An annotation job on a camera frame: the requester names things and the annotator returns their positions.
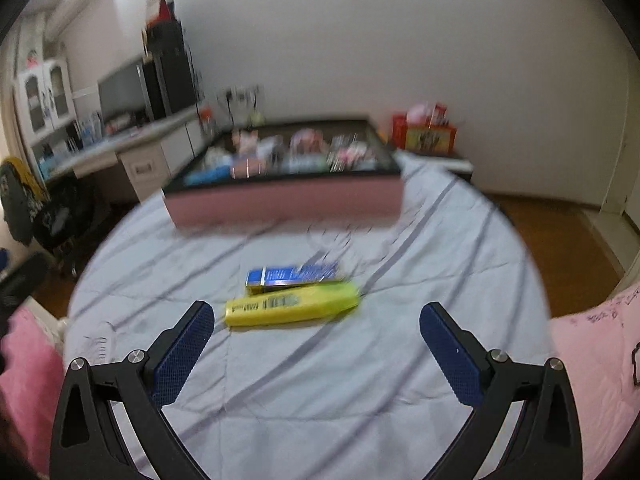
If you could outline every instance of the plush toy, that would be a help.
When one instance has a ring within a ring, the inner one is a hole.
[[[238,156],[249,158],[256,155],[258,149],[258,130],[254,130],[251,133],[244,130],[242,132],[234,132],[231,138]]]
[[[304,128],[297,131],[291,137],[291,151],[297,154],[307,153],[327,153],[329,146],[324,142],[324,137],[320,130]]]

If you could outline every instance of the screw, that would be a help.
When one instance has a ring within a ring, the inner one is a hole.
[[[127,359],[129,360],[129,362],[134,364],[139,363],[144,358],[145,358],[144,350],[134,350],[127,356]]]
[[[549,366],[551,366],[556,372],[564,370],[564,363],[556,357],[549,359]]]
[[[493,359],[497,363],[503,363],[509,358],[507,352],[505,352],[504,350],[500,350],[499,348],[491,350],[490,354],[491,359]]]
[[[84,366],[84,359],[80,357],[71,361],[71,369],[73,371],[78,371],[83,366]]]

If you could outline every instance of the desk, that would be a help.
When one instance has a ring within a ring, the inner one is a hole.
[[[141,128],[107,137],[70,156],[51,172],[87,176],[123,162],[138,198],[144,200],[196,155],[204,145],[196,107]],[[139,168],[145,171],[140,174]]]
[[[397,153],[405,180],[393,225],[318,222],[178,231],[156,194],[97,251],[72,298],[65,363],[148,348],[195,300],[216,329],[163,412],[212,479],[423,478],[470,410],[458,403],[418,328],[440,301],[487,349],[542,364],[552,345],[532,259],[509,221],[466,182]],[[229,330],[226,300],[250,269],[339,260],[362,302],[342,319]],[[517,406],[489,458],[497,465]],[[121,405],[136,465],[151,476]]]

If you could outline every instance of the door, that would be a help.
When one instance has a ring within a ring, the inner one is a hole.
[[[54,129],[58,129],[76,118],[66,62],[63,60],[47,61],[45,63],[45,80],[49,107],[51,108],[51,120]]]
[[[25,141],[31,146],[38,138],[53,131],[42,67],[22,72],[17,83],[20,126]]]

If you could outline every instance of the white desk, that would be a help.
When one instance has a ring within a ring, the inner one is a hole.
[[[193,106],[87,147],[53,170],[50,180],[71,172],[81,178],[122,162],[142,201],[160,189],[203,145],[198,114]]]

